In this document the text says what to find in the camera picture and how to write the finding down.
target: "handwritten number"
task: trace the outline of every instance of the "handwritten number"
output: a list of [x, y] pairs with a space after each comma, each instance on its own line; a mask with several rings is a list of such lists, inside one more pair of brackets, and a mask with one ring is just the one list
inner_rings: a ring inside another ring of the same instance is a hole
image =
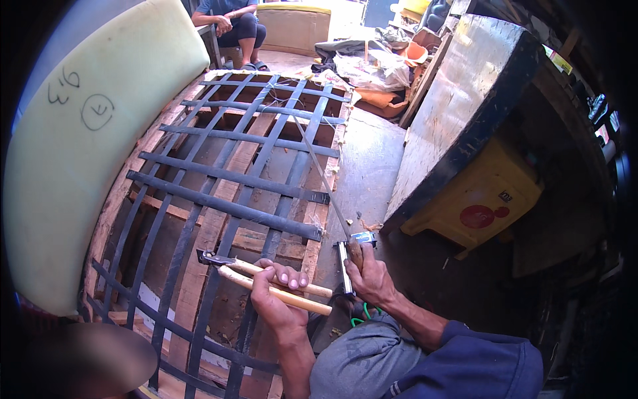
[[56, 95], [55, 100], [51, 100], [51, 83], [49, 83], [49, 84], [48, 84], [48, 89], [47, 89], [47, 99], [48, 99], [49, 104], [60, 103], [61, 105], [64, 105], [64, 104], [66, 104], [66, 102], [69, 100], [69, 97], [67, 96], [67, 97], [66, 97], [66, 100], [65, 100], [65, 101], [62, 101], [62, 100], [60, 99], [60, 96], [59, 96], [59, 95]]
[[77, 72], [71, 72], [68, 76], [66, 76], [64, 74], [64, 66], [62, 66], [62, 77], [64, 78], [64, 81], [69, 83], [71, 86], [75, 88], [80, 87], [80, 75], [78, 75]]

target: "man's left hand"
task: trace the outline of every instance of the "man's left hand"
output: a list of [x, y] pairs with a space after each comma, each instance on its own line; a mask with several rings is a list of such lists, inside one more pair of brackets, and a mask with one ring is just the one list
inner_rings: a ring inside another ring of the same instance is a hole
[[276, 274], [281, 283], [288, 285], [290, 292], [301, 295], [302, 292], [296, 289], [299, 286], [308, 285], [308, 275], [269, 259], [260, 259], [255, 262], [255, 265], [264, 268], [263, 271], [253, 276], [253, 292], [250, 295], [259, 316], [272, 328], [278, 338], [284, 338], [294, 333], [305, 335], [308, 325], [308, 311], [286, 305], [272, 295], [269, 288], [270, 282]]

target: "man's hand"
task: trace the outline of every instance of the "man's hand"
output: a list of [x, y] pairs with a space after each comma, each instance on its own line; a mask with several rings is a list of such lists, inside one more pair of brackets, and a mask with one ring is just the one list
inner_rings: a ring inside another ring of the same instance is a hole
[[231, 25], [230, 19], [226, 15], [215, 15], [215, 17], [217, 18], [217, 30], [215, 31], [217, 37], [233, 29], [233, 25]]
[[372, 305], [383, 308], [396, 298], [397, 290], [394, 282], [388, 274], [385, 263], [375, 259], [372, 244], [361, 244], [361, 252], [363, 253], [362, 273], [359, 273], [357, 265], [350, 259], [345, 261], [346, 272], [350, 276], [357, 296]]
[[253, 276], [253, 292], [250, 295], [259, 316], [275, 332], [278, 340], [291, 336], [303, 336], [308, 339], [306, 334], [308, 311], [286, 305], [279, 298], [271, 295], [269, 290], [270, 282], [277, 274], [279, 281], [286, 283], [293, 294], [301, 294], [296, 289], [308, 285], [308, 275], [270, 259], [260, 259], [255, 262], [255, 266], [264, 268]]

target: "blue shirt sleeve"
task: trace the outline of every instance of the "blue shirt sleeve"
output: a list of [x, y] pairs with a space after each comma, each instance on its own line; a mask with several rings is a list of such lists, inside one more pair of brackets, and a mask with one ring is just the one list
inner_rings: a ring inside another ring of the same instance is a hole
[[542, 358], [529, 340], [478, 333], [451, 320], [441, 348], [393, 383], [383, 399], [536, 399], [542, 385]]
[[210, 11], [212, 8], [211, 6], [211, 0], [202, 0], [202, 2], [200, 3], [200, 5], [197, 6], [197, 12], [200, 13], [204, 13], [204, 14], [208, 14], [208, 11]]

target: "man's right hand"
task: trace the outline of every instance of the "man's right hand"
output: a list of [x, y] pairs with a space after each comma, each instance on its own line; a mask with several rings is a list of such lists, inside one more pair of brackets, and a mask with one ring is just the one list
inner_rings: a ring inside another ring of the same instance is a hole
[[375, 251], [370, 243], [361, 244], [363, 253], [362, 272], [359, 272], [357, 265], [346, 259], [346, 272], [352, 281], [352, 287], [357, 292], [357, 296], [366, 302], [384, 306], [395, 300], [397, 290], [394, 282], [388, 274], [385, 262], [375, 259]]
[[215, 15], [215, 17], [217, 18], [217, 37], [220, 37], [222, 34], [230, 32], [233, 29], [230, 19], [228, 19], [225, 15]]

